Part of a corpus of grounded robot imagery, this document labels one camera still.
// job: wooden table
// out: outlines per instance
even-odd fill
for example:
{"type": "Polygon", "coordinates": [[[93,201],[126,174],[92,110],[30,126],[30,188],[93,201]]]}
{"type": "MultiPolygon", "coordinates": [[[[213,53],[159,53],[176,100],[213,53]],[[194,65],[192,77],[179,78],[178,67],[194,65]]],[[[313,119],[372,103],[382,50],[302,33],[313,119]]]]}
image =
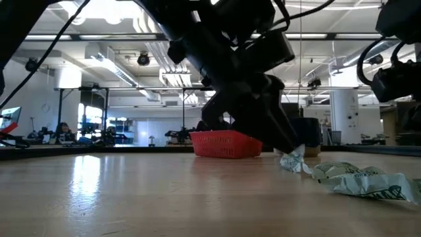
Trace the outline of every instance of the wooden table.
{"type": "MultiPolygon", "coordinates": [[[[421,178],[421,159],[322,153],[421,178]]],[[[421,236],[421,207],[330,194],[278,158],[90,154],[0,163],[0,236],[421,236]]]]}

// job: ceiling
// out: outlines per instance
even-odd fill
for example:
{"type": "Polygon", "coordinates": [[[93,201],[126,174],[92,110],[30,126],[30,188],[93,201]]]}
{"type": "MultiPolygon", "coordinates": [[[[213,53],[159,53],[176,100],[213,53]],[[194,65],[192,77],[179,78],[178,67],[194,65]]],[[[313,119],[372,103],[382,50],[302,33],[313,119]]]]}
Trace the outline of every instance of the ceiling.
{"type": "MultiPolygon", "coordinates": [[[[287,0],[286,5],[290,15],[297,14],[300,9],[297,8],[300,4],[304,7],[315,7],[323,3],[321,0],[287,0]]],[[[367,7],[378,6],[380,0],[337,0],[331,7],[367,7]]],[[[341,33],[375,33],[375,26],[378,17],[379,9],[353,9],[342,11],[320,11],[318,13],[306,16],[301,19],[293,20],[288,32],[341,32],[341,33]]],[[[276,19],[282,18],[280,11],[276,12],[276,19]]],[[[63,24],[68,20],[68,13],[59,4],[51,5],[42,15],[40,20],[34,26],[31,34],[56,34],[63,24]]],[[[113,34],[113,33],[136,33],[133,27],[133,20],[125,18],[119,24],[109,24],[106,20],[101,18],[86,19],[81,25],[71,25],[65,34],[113,34]]],[[[277,66],[270,70],[269,74],[274,74],[281,78],[286,86],[298,86],[298,81],[302,79],[302,85],[306,86],[309,77],[306,74],[320,66],[321,63],[330,63],[335,58],[346,57],[370,44],[370,41],[291,41],[291,46],[295,52],[295,60],[277,66]]],[[[48,48],[50,42],[24,42],[21,45],[21,50],[45,50],[48,48]]],[[[148,51],[145,42],[99,42],[101,49],[110,47],[115,52],[115,61],[124,67],[130,74],[134,75],[139,82],[144,86],[162,86],[159,82],[159,65],[151,65],[148,67],[139,66],[136,63],[136,57],[142,51],[148,51]]],[[[71,58],[81,62],[89,72],[83,77],[84,82],[98,82],[107,86],[128,86],[123,83],[113,73],[106,69],[93,66],[92,59],[86,59],[87,42],[60,42],[55,47],[56,50],[62,51],[71,58]]],[[[385,58],[384,66],[387,65],[387,59],[390,57],[392,49],[382,53],[385,58]]],[[[412,59],[415,56],[413,45],[407,45],[401,50],[402,55],[407,55],[404,60],[412,59]]],[[[191,82],[193,85],[200,81],[200,75],[188,63],[187,68],[191,71],[191,82]]],[[[60,66],[60,60],[55,62],[56,66],[60,66]]],[[[379,66],[368,66],[365,68],[367,76],[372,76],[371,71],[376,71],[379,66]]],[[[328,86],[328,70],[320,75],[324,86],[328,86]]],[[[124,93],[115,93],[115,96],[124,96],[124,93]]]]}

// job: computer monitor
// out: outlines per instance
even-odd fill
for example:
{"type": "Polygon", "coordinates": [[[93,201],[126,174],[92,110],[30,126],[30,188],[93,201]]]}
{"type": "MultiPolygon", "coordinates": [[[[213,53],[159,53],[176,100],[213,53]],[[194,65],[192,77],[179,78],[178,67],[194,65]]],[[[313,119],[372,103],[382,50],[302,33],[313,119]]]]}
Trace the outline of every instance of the computer monitor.
{"type": "Polygon", "coordinates": [[[16,107],[1,111],[1,116],[3,118],[0,118],[0,130],[7,128],[10,124],[14,122],[18,123],[21,110],[21,107],[16,107]]]}

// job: red basket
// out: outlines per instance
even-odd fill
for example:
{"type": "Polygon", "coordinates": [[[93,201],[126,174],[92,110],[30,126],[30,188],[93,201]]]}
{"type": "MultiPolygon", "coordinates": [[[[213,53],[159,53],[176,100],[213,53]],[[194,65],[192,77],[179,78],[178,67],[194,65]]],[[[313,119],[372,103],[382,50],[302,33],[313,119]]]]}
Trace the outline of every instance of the red basket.
{"type": "Polygon", "coordinates": [[[202,157],[246,158],[259,156],[262,143],[236,131],[190,133],[195,154],[202,157]]]}

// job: crumpled plastic bag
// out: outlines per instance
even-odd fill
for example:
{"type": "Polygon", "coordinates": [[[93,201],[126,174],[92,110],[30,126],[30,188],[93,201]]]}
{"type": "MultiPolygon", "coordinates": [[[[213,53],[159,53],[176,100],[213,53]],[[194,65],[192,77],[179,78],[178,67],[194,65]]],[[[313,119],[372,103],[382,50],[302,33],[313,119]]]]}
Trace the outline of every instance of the crumpled plastic bag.
{"type": "Polygon", "coordinates": [[[310,169],[304,163],[302,149],[298,147],[293,153],[283,155],[281,166],[292,172],[311,174],[323,187],[339,194],[421,204],[421,179],[411,180],[401,173],[386,174],[377,167],[359,169],[341,161],[323,162],[310,169]]]}

